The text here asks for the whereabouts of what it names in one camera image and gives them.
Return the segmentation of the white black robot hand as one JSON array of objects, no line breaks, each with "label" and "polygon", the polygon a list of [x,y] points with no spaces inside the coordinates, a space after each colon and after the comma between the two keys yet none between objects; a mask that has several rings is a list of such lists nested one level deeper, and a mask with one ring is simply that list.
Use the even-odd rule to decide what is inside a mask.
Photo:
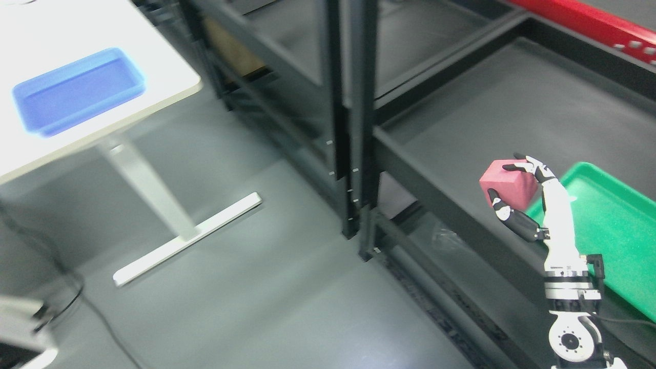
[{"label": "white black robot hand", "polygon": [[525,241],[540,241],[548,248],[544,270],[549,276],[579,276],[588,273],[588,266],[576,246],[576,232],[571,201],[558,176],[544,162],[515,152],[516,162],[504,165],[507,171],[531,173],[541,185],[543,222],[511,207],[494,189],[489,189],[497,219]]}]

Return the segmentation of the white robot forearm wrist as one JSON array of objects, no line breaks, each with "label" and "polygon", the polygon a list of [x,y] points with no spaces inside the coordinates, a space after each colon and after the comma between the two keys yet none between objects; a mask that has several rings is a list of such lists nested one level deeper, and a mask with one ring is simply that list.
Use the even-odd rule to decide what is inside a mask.
[{"label": "white robot forearm wrist", "polygon": [[548,343],[555,356],[552,368],[626,368],[626,363],[605,349],[595,322],[604,297],[604,259],[601,254],[581,255],[589,271],[548,271],[544,278],[548,312],[555,317]]}]

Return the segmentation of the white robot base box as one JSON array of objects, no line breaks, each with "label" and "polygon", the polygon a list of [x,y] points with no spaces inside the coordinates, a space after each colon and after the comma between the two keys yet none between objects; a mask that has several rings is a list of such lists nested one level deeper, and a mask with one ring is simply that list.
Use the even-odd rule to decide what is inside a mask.
[{"label": "white robot base box", "polygon": [[46,368],[56,359],[58,346],[45,327],[50,312],[43,300],[2,294],[2,368]]}]

